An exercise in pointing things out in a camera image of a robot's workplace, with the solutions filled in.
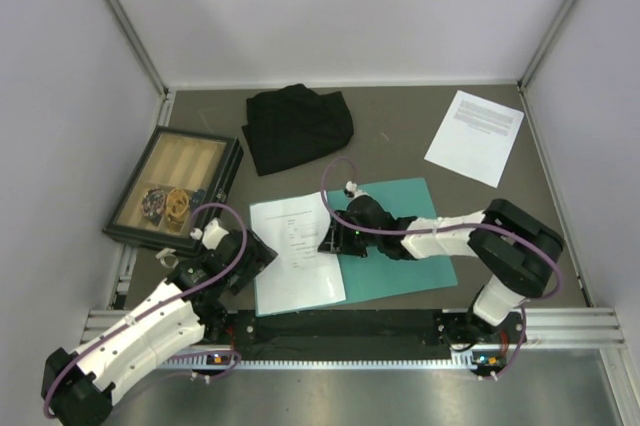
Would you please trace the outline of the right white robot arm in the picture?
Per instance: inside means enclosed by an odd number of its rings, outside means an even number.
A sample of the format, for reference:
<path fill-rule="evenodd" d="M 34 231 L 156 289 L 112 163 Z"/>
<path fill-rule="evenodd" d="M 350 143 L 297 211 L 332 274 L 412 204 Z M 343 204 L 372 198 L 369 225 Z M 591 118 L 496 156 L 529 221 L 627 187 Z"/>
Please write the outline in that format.
<path fill-rule="evenodd" d="M 371 248 L 395 261 L 431 257 L 476 258 L 490 271 L 464 319 L 443 325 L 442 339 L 457 351 L 492 340 L 513 309 L 559 292 L 557 261 L 563 238 L 513 203 L 496 199 L 466 216 L 394 216 L 367 193 L 352 194 L 330 223 L 317 250 L 365 258 Z"/>

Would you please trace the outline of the teal file folder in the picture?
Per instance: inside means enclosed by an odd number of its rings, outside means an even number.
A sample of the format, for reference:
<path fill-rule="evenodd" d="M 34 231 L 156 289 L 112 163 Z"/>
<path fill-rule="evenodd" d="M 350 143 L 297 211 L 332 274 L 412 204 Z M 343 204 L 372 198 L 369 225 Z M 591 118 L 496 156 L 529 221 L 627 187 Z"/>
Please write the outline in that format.
<path fill-rule="evenodd" d="M 350 210 L 340 190 L 254 204 L 252 230 L 277 254 L 255 280 L 260 316 L 362 303 L 457 285 L 446 256 L 416 260 L 398 236 L 373 237 L 341 229 L 339 254 L 319 251 L 330 212 Z"/>

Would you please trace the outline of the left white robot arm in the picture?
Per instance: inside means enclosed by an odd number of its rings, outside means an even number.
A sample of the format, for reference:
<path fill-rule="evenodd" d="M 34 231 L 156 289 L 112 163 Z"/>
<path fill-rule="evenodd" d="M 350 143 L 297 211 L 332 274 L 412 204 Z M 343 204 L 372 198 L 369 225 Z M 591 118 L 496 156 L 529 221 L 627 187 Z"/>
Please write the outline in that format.
<path fill-rule="evenodd" d="M 278 256 L 251 230 L 218 221 L 196 228 L 202 253 L 177 263 L 134 310 L 93 340 L 45 362 L 46 417 L 63 425 L 101 425 L 147 374 L 192 345 L 233 338 L 221 296 L 238 294 Z"/>

